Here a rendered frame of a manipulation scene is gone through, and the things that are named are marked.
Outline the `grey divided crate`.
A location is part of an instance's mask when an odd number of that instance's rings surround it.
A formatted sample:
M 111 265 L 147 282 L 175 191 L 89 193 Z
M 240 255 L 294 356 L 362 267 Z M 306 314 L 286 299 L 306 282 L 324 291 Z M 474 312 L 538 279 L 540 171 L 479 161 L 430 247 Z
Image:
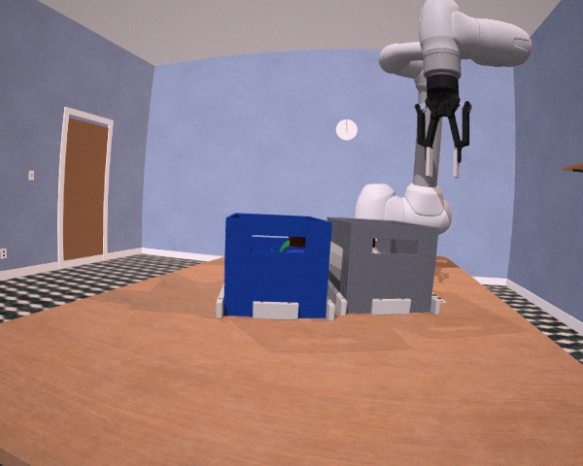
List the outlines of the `grey divided crate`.
M 430 312 L 439 227 L 346 217 L 327 221 L 332 222 L 328 278 L 348 301 L 346 314 L 370 314 L 372 299 L 410 299 L 410 313 Z M 372 253 L 373 239 L 383 253 Z

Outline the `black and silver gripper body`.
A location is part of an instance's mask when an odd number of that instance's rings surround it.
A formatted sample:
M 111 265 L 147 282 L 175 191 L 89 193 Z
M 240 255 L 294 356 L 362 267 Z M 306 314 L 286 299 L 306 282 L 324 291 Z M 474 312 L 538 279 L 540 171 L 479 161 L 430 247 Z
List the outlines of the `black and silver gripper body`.
M 438 101 L 437 117 L 446 117 L 446 110 L 443 101 L 447 99 L 450 103 L 452 114 L 459 107 L 459 80 L 451 75 L 438 74 L 427 78 L 427 99 L 426 105 L 431 111 L 433 100 Z

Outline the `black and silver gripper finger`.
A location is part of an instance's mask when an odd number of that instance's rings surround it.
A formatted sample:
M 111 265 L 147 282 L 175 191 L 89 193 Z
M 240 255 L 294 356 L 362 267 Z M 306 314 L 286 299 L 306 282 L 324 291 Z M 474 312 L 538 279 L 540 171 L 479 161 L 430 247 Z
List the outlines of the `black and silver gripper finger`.
M 437 128 L 438 121 L 440 117 L 436 116 L 438 101 L 433 100 L 432 108 L 430 113 L 429 129 L 426 136 L 426 103 L 416 104 L 415 109 L 417 112 L 417 143 L 422 147 L 425 147 L 425 161 L 426 164 L 426 176 L 432 178 L 432 163 L 433 163 L 433 141 L 435 137 L 435 132 Z
M 450 103 L 447 99 L 443 101 L 446 110 L 447 118 L 449 119 L 451 132 L 454 140 L 454 165 L 453 177 L 460 177 L 460 163 L 462 161 L 462 148 L 469 146 L 469 114 L 471 111 L 471 104 L 468 101 L 460 100 L 459 105 L 463 110 L 463 139 L 461 140 L 455 114 L 452 114 Z

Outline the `green bottle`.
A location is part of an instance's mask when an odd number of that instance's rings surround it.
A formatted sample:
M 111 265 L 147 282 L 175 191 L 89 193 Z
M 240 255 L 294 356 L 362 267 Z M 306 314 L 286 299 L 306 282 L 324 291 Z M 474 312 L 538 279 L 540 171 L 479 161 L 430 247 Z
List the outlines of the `green bottle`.
M 286 242 L 284 242 L 282 244 L 282 246 L 280 247 L 279 251 L 282 251 L 284 248 L 286 248 L 289 245 L 290 245 L 290 237 L 289 237 L 289 240 L 288 241 L 286 241 Z

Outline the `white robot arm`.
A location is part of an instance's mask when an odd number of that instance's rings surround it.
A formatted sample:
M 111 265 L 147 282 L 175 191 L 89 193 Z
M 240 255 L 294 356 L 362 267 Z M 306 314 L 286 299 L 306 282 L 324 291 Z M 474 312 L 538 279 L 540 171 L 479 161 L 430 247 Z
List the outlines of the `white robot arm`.
M 379 54 L 380 67 L 386 73 L 414 79 L 419 105 L 427 99 L 427 78 L 445 74 L 459 79 L 461 59 L 473 59 L 485 66 L 514 67 L 528 60 L 532 51 L 529 34 L 520 27 L 469 17 L 460 13 L 454 0 L 425 2 L 420 13 L 419 40 L 388 45 Z M 425 147 L 417 143 L 416 134 L 413 183 L 408 185 L 404 196 L 395 196 L 387 184 L 367 184 L 358 198 L 355 218 L 436 226 L 439 235 L 450 227 L 451 208 L 443 201 L 443 193 L 437 186 L 441 129 L 442 117 L 432 145 L 432 178 L 426 176 Z

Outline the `blue plastic bottle crate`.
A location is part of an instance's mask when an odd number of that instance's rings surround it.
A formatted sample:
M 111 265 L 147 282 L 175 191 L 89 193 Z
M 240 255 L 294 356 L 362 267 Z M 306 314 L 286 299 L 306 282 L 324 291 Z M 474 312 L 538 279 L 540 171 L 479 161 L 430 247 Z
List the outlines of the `blue plastic bottle crate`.
M 326 318 L 332 222 L 311 216 L 237 217 L 225 219 L 223 315 L 253 316 L 258 301 L 298 303 L 298 318 Z M 289 238 L 253 235 L 305 237 L 305 252 L 279 251 Z

